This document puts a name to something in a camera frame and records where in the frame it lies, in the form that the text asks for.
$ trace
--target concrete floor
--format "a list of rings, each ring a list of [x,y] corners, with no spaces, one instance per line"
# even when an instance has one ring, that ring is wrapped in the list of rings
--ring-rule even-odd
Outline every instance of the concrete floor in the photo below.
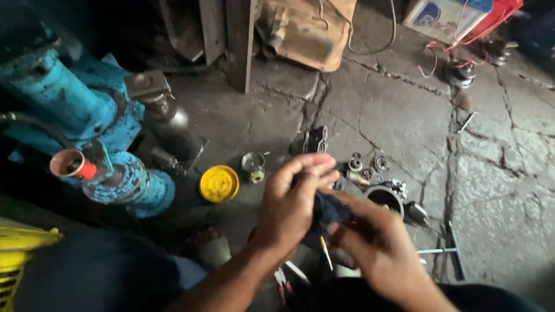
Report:
[[[388,14],[357,4],[354,48],[386,44]],[[353,152],[361,153],[366,165],[374,155],[386,155],[392,163],[386,179],[405,181],[408,200],[453,221],[467,282],[500,286],[554,309],[548,296],[555,289],[553,76],[518,53],[506,67],[478,67],[466,92],[479,114],[456,134],[468,113],[451,105],[447,84],[423,78],[416,67],[426,64],[421,50],[429,41],[399,24],[390,49],[372,56],[346,50],[341,67],[330,74],[285,60],[254,60],[248,95],[231,90],[221,72],[169,78],[193,126],[210,144],[196,172],[178,180],[171,210],[152,221],[159,238],[209,220],[221,224],[233,252],[240,250],[255,225],[263,184],[244,183],[230,203],[210,205],[195,189],[200,173],[218,164],[238,169],[241,156],[251,151],[270,152],[271,172],[299,135],[327,125],[328,152],[338,162]],[[433,231],[407,227],[418,249],[436,246]],[[425,259],[436,281],[456,283],[450,259]],[[306,270],[311,265],[301,263]],[[259,308],[273,307],[267,299],[275,289],[265,290],[256,301]]]

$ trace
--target blue painted machine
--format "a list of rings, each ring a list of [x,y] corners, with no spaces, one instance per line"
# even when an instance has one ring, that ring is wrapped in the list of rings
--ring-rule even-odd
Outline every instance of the blue painted machine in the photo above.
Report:
[[[60,40],[43,23],[26,12],[7,13],[0,25],[6,37],[0,84],[26,107],[0,114],[0,123],[7,124],[3,134],[48,155],[80,151],[82,159],[65,159],[53,173],[95,202],[123,204],[140,218],[163,212],[175,195],[170,176],[146,169],[126,152],[144,115],[144,106],[128,96],[129,73],[88,55],[65,66],[57,52]],[[9,158],[26,161],[18,149]],[[77,172],[87,162],[94,164],[94,176],[80,180]]]

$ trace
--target yellow container lid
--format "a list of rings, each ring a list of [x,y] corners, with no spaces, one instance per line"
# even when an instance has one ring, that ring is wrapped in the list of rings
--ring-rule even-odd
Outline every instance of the yellow container lid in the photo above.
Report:
[[[228,166],[208,169],[200,178],[200,194],[213,203],[227,202],[239,191],[239,177]]]

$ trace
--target hand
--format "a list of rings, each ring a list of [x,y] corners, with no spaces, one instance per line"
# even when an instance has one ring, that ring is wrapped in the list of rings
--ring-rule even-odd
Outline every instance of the hand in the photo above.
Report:
[[[456,310],[426,274],[398,213],[349,193],[323,192],[337,197],[356,217],[356,224],[328,228],[334,232],[331,244],[353,256],[375,292],[408,311]]]
[[[266,182],[259,224],[253,242],[277,252],[277,259],[296,250],[312,223],[317,189],[327,188],[339,179],[333,170],[335,159],[324,153],[293,158]]]

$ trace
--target black hose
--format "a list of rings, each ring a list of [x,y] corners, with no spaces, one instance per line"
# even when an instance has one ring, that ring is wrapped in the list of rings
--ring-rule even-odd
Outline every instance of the black hose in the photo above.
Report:
[[[7,112],[0,114],[0,123],[22,123],[26,124],[32,128],[41,130],[42,132],[46,133],[49,137],[54,139],[58,142],[62,148],[70,148],[73,146],[73,143],[68,140],[63,133],[61,133],[58,129],[48,125],[38,118],[30,116],[25,113],[21,112]]]

